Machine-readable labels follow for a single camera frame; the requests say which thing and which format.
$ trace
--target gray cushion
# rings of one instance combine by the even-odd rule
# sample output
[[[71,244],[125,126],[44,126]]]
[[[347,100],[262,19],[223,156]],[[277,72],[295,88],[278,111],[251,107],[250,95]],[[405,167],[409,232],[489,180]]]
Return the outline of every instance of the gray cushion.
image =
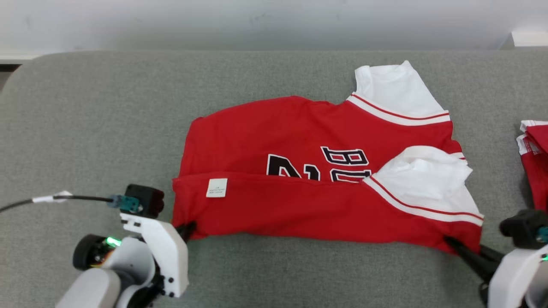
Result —
[[[107,196],[136,183],[166,192],[160,219],[169,220],[194,118],[286,95],[339,103],[355,89],[355,68],[406,59],[451,112],[474,169],[467,186],[486,216],[482,242],[509,252],[498,223],[531,204],[518,125],[548,119],[542,51],[45,56],[0,96],[1,203],[61,190]],[[3,307],[52,306],[79,275],[72,251],[84,235],[127,234],[115,210],[85,201],[12,209],[0,226]],[[232,235],[189,250],[187,292],[155,307],[481,307],[474,273],[425,247]]]

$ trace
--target jersey number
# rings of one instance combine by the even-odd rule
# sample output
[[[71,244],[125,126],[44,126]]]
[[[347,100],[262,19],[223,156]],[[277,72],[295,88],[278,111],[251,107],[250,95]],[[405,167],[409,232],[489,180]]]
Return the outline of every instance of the jersey number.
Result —
[[[322,146],[321,150],[326,160],[331,164],[344,166],[366,166],[369,164],[365,153],[360,149],[339,151]],[[318,167],[313,164],[304,164],[302,172],[307,175],[309,180],[319,181],[321,178]],[[371,170],[351,171],[333,168],[329,173],[333,182],[359,182],[361,179],[371,176]],[[269,154],[266,174],[302,178],[287,157],[274,154]]]

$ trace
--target green light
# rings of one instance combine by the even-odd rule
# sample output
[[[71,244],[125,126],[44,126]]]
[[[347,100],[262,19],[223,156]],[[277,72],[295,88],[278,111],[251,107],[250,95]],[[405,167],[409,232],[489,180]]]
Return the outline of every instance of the green light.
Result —
[[[107,237],[105,241],[107,244],[113,247],[118,247],[120,246],[120,244],[122,244],[122,241],[120,241],[119,239],[115,239],[113,237]]]

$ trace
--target white tape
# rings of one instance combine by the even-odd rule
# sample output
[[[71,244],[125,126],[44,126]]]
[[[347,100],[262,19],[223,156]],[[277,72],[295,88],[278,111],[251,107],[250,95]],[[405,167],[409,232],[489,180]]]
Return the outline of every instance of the white tape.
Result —
[[[44,196],[44,197],[36,197],[36,198],[33,198],[32,201],[34,203],[39,203],[39,202],[53,202],[53,196]]]
[[[66,190],[63,190],[63,191],[58,192],[58,193],[56,193],[56,194],[54,194],[54,195],[51,195],[51,196],[43,196],[43,197],[36,197],[36,198],[33,198],[33,199],[32,199],[32,202],[33,202],[33,203],[39,203],[39,202],[58,202],[58,203],[60,203],[60,202],[65,202],[65,201],[67,201],[67,199],[57,199],[57,200],[55,200],[55,199],[53,198],[53,196],[72,196],[72,194],[69,193],[69,192],[66,191]]]

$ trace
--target white tag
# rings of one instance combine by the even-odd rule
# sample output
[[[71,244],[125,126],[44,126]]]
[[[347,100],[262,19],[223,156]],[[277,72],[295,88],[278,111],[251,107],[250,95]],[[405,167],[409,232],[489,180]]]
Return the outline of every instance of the white tag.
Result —
[[[228,179],[209,179],[206,198],[223,198],[226,196],[226,183]]]

